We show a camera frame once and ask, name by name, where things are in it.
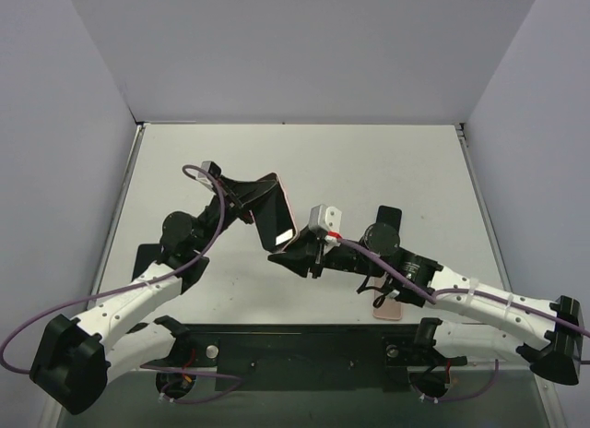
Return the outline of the black bare phone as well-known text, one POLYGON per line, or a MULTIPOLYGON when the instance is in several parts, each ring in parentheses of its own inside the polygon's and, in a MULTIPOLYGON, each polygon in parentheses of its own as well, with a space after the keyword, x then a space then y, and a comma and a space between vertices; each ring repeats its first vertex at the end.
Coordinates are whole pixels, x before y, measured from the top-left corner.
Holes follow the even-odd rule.
POLYGON ((381 205, 377 209, 376 221, 393 227, 397 232, 401 229, 402 210, 381 205))

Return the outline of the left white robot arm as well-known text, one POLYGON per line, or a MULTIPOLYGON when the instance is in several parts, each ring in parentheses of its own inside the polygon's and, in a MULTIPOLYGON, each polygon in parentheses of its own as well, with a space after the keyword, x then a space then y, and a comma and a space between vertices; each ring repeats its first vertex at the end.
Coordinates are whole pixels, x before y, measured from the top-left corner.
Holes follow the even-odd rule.
POLYGON ((29 369, 30 380, 72 415, 88 410, 109 383, 153 360, 177 365, 190 351, 180 331, 145 317, 191 289, 203 276, 208 250, 235 221, 255 225, 266 251, 277 249, 273 202, 283 190, 275 173, 232 180, 210 168, 183 167, 213 193, 198 215, 170 213, 159 255, 127 286, 94 295, 96 305, 73 317, 55 310, 29 369))

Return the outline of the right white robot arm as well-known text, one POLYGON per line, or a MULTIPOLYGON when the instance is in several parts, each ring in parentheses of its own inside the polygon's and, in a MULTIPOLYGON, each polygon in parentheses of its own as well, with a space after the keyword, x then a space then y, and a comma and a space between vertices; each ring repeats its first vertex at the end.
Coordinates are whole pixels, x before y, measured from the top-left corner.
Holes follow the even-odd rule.
POLYGON ((397 229, 388 223, 375 222, 358 241, 334 231, 305 230, 296 243, 268 259, 304 278, 331 269, 382 279, 379 286, 363 281, 357 289, 377 292, 376 308, 395 301, 462 316, 462 323, 421 319, 411 349, 424 363, 438 357, 493 359, 524 363, 533 374, 560 385, 580 381, 589 333, 577 300, 531 298, 461 275, 402 248, 397 229))

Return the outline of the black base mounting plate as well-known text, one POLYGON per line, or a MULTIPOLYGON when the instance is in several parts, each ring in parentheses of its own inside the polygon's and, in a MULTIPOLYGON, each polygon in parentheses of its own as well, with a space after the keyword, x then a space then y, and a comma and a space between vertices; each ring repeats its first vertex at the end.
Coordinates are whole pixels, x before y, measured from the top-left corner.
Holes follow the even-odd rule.
POLYGON ((242 379, 243 391, 405 391, 408 372, 464 366, 434 349, 433 329, 420 324, 188 324, 157 366, 214 368, 242 379))

